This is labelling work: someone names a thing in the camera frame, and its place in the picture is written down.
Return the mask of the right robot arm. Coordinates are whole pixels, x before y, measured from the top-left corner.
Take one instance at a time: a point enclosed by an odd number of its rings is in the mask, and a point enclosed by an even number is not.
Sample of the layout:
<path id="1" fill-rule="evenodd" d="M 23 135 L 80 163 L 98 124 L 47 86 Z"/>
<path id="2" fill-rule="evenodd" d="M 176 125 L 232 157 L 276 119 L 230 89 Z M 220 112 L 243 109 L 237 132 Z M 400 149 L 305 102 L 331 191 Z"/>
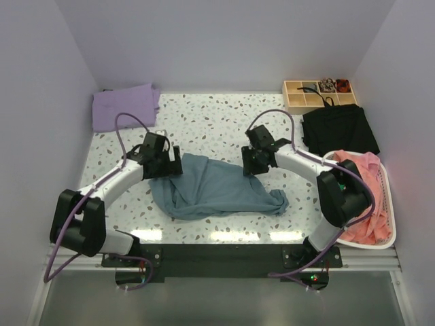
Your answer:
<path id="1" fill-rule="evenodd" d="M 281 168 L 315 183 L 321 220 L 303 242 L 299 256 L 312 267 L 327 258 L 326 248 L 336 241 L 345 226 L 370 208 L 375 200 L 370 188 L 351 160 L 334 163 L 297 149 L 285 138 L 275 140 L 261 125 L 245 132 L 249 145 L 241 148 L 245 176 Z"/>

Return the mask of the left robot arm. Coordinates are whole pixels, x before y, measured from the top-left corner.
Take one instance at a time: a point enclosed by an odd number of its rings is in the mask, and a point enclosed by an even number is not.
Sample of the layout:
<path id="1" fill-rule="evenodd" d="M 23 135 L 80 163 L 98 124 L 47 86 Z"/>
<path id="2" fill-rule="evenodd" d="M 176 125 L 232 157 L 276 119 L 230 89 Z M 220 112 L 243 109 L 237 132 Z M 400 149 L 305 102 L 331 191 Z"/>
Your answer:
<path id="1" fill-rule="evenodd" d="M 106 209 L 132 186 L 149 179 L 183 173 L 180 148 L 167 149 L 168 138 L 153 132 L 122 156 L 121 162 L 95 182 L 79 190 L 66 189 L 56 205 L 50 242 L 93 257 L 116 254 L 125 266 L 141 258 L 139 239 L 106 226 Z"/>

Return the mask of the blue t-shirt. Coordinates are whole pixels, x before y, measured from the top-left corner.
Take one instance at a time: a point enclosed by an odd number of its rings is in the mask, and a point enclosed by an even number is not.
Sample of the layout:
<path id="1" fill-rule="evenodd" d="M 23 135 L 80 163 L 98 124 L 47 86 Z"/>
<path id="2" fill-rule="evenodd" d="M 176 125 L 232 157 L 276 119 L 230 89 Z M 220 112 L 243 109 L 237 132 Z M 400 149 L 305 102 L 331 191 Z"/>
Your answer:
<path id="1" fill-rule="evenodd" d="M 166 215 L 184 221 L 234 213 L 283 214 L 289 202 L 281 189 L 267 191 L 243 168 L 207 156 L 185 153 L 179 176 L 149 181 L 154 203 Z"/>

